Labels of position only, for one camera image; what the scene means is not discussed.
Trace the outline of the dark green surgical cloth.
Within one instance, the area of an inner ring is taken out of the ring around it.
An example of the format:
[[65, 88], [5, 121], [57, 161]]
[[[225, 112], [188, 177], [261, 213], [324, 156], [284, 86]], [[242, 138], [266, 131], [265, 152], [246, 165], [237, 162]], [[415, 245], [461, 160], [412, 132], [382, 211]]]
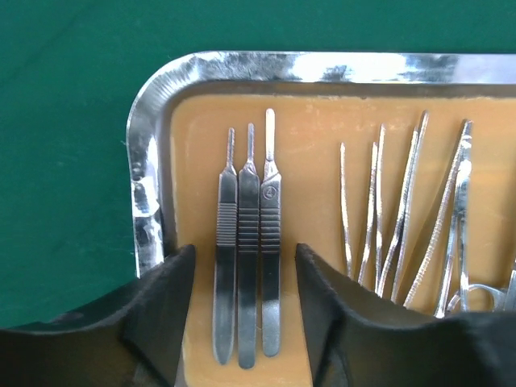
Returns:
[[50, 320], [134, 276], [125, 125], [167, 62], [514, 49], [512, 1], [2, 2], [2, 327]]

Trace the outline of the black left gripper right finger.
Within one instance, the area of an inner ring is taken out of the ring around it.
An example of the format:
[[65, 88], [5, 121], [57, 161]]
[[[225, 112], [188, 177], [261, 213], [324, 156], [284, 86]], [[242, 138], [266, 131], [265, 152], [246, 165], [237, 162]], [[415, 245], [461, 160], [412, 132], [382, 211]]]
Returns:
[[378, 297], [310, 246], [295, 254], [315, 386], [513, 386], [515, 314], [434, 318]]

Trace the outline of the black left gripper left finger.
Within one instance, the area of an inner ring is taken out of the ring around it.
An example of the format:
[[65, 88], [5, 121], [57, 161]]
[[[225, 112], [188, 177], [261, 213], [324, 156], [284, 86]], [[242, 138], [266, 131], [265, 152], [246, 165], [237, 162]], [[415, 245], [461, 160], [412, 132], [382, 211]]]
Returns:
[[186, 245], [50, 322], [1, 331], [3, 386], [173, 386], [194, 282]]

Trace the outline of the steel scalpel handle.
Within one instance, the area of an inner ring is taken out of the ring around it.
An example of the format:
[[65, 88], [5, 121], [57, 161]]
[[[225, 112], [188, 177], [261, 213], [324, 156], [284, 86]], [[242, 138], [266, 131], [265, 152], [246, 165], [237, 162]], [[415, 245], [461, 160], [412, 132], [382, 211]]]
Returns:
[[264, 180], [260, 187], [262, 348], [274, 357], [281, 346], [281, 174], [275, 161], [276, 115], [265, 111]]
[[256, 362], [256, 298], [259, 253], [260, 178], [254, 161], [255, 128], [248, 125], [247, 160], [239, 171], [238, 199], [238, 357], [239, 366]]
[[214, 357], [227, 364], [235, 332], [235, 266], [238, 178], [234, 167], [235, 129], [230, 128], [227, 160], [218, 179], [212, 339]]

